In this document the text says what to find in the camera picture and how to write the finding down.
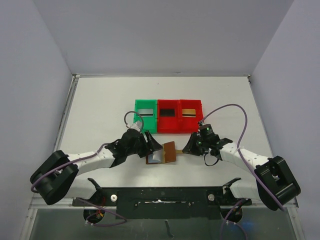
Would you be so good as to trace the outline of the brown leather card holder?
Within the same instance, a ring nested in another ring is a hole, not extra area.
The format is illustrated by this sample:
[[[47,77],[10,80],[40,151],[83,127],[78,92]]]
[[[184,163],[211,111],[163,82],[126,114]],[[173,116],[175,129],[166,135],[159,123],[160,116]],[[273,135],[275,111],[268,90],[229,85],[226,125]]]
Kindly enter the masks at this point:
[[[146,156],[145,163],[147,165],[158,165],[174,163],[177,160],[177,155],[182,155],[181,149],[176,149],[174,141],[166,142],[162,145],[162,149],[157,150]]]

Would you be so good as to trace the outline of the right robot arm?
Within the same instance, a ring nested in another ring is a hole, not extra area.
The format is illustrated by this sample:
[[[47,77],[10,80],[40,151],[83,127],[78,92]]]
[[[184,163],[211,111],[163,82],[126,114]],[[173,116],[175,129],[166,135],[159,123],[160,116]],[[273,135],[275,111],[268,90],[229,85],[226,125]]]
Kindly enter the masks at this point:
[[[222,197],[227,204],[233,205],[239,199],[258,200],[276,211],[301,193],[284,158],[267,157],[238,147],[232,140],[220,138],[210,124],[199,126],[182,152],[193,156],[209,154],[253,175],[254,180],[236,178],[223,186]]]

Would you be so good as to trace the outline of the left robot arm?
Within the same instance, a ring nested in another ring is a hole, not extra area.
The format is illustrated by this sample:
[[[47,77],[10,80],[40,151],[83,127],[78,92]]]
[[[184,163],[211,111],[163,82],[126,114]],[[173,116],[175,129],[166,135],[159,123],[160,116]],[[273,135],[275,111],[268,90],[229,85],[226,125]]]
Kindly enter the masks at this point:
[[[95,206],[102,199],[100,187],[91,178],[82,179],[80,175],[114,168],[131,155],[144,158],[162,148],[149,131],[141,133],[129,128],[120,139],[102,144],[97,151],[66,154],[57,150],[30,177],[31,191],[40,194],[47,205],[63,198],[82,198]]]

